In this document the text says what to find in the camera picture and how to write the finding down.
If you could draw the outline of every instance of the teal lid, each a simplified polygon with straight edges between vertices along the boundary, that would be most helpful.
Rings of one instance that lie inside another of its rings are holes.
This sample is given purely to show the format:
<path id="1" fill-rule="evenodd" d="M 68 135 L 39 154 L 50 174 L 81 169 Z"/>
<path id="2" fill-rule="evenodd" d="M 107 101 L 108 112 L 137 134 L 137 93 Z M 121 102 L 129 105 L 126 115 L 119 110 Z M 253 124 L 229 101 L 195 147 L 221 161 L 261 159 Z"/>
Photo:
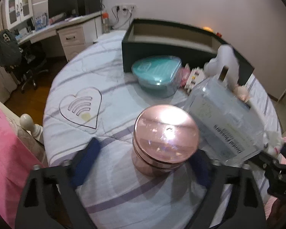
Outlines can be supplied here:
<path id="1" fill-rule="evenodd" d="M 154 56 L 140 59 L 132 65 L 132 73 L 152 85 L 172 82 L 181 66 L 181 59 L 174 56 Z"/>

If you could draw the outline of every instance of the tin lid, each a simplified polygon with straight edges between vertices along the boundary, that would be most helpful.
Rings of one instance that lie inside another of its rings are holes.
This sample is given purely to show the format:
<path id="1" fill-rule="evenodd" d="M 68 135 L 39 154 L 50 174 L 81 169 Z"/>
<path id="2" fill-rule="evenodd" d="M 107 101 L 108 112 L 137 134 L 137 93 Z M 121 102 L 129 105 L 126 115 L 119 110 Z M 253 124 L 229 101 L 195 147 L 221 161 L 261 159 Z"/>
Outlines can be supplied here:
<path id="1" fill-rule="evenodd" d="M 181 66 L 181 59 L 173 56 L 154 56 L 140 59 L 132 65 L 132 73 L 152 85 L 172 82 Z"/>
<path id="2" fill-rule="evenodd" d="M 150 158 L 164 163 L 182 163 L 198 147 L 199 130 L 192 117 L 172 105 L 155 105 L 137 118 L 134 140 Z"/>

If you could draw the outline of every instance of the teal lid container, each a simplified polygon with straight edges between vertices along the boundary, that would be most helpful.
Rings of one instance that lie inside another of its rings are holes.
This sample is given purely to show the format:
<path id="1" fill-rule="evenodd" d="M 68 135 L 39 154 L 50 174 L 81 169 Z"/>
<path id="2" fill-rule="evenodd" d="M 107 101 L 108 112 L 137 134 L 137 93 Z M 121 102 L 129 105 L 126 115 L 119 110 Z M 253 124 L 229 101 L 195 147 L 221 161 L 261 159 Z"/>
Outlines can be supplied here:
<path id="1" fill-rule="evenodd" d="M 136 61 L 132 65 L 132 73 L 146 92 L 166 98 L 175 94 L 179 88 L 182 62 L 174 56 L 148 57 Z"/>

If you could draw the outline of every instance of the pink fabric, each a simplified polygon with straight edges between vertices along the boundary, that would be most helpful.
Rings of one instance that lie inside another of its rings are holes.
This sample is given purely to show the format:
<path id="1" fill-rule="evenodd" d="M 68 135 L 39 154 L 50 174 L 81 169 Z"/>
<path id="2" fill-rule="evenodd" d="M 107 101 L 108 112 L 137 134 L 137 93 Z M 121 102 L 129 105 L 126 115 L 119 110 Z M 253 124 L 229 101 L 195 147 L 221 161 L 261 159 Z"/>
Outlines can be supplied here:
<path id="1" fill-rule="evenodd" d="M 286 164 L 286 158 L 282 156 L 281 164 Z M 271 196 L 269 200 L 267 201 L 266 205 L 264 206 L 265 214 L 266 214 L 266 219 L 268 219 L 270 213 L 271 213 L 271 208 L 273 203 L 277 200 L 276 197 Z"/>
<path id="2" fill-rule="evenodd" d="M 12 131 L 0 110 L 0 215 L 14 228 L 18 203 L 37 158 Z"/>

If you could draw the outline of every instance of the cabinet handle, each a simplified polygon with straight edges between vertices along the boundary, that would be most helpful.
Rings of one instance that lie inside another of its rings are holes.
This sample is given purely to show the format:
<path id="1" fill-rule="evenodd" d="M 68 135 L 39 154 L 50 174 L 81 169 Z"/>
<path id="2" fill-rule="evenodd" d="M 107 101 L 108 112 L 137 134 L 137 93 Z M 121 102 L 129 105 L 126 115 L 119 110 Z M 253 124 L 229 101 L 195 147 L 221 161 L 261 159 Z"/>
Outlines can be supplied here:
<path id="1" fill-rule="evenodd" d="M 73 38 L 66 37 L 66 40 L 73 40 L 73 39 L 75 39 L 75 36 L 73 36 Z"/>

